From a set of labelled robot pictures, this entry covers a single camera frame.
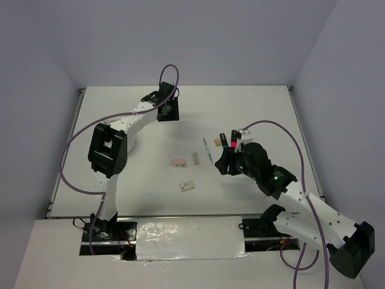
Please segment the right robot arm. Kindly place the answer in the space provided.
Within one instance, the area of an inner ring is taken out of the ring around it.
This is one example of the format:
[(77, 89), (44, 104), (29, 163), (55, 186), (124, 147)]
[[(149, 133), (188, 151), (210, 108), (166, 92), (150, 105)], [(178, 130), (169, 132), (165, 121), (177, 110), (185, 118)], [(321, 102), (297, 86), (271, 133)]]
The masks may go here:
[(326, 250), (331, 265), (347, 278), (356, 278), (375, 252), (375, 231), (369, 223), (357, 223), (306, 193), (292, 173), (272, 164), (260, 144), (224, 148), (215, 167), (222, 175), (251, 178), (261, 192), (275, 199), (262, 216), (264, 233), (291, 235)]

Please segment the blue clear pen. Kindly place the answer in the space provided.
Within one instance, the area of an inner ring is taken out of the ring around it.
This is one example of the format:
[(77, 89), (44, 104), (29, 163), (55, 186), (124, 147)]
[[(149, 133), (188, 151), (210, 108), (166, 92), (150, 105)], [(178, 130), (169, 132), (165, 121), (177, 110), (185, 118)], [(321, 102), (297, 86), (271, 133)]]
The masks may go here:
[(211, 162), (212, 165), (214, 165), (214, 162), (213, 162), (213, 159), (212, 159), (212, 156), (211, 156), (211, 152), (210, 152), (209, 146), (208, 146), (207, 141), (206, 141), (206, 139), (204, 137), (203, 137), (203, 142), (204, 142), (204, 146), (205, 146), (206, 153), (208, 155), (209, 161)]

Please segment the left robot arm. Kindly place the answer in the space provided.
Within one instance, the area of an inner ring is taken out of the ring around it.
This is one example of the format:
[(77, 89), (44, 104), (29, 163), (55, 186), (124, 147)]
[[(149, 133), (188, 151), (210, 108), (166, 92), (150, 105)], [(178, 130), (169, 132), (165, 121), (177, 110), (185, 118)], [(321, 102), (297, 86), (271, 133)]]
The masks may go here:
[(93, 231), (104, 240), (113, 239), (118, 232), (116, 194), (119, 174), (128, 163), (128, 153), (135, 136), (148, 124), (159, 121), (178, 121), (179, 106), (173, 84), (161, 82), (157, 91), (143, 97), (127, 116), (110, 124), (95, 126), (88, 160), (105, 193), (101, 209), (91, 214)]

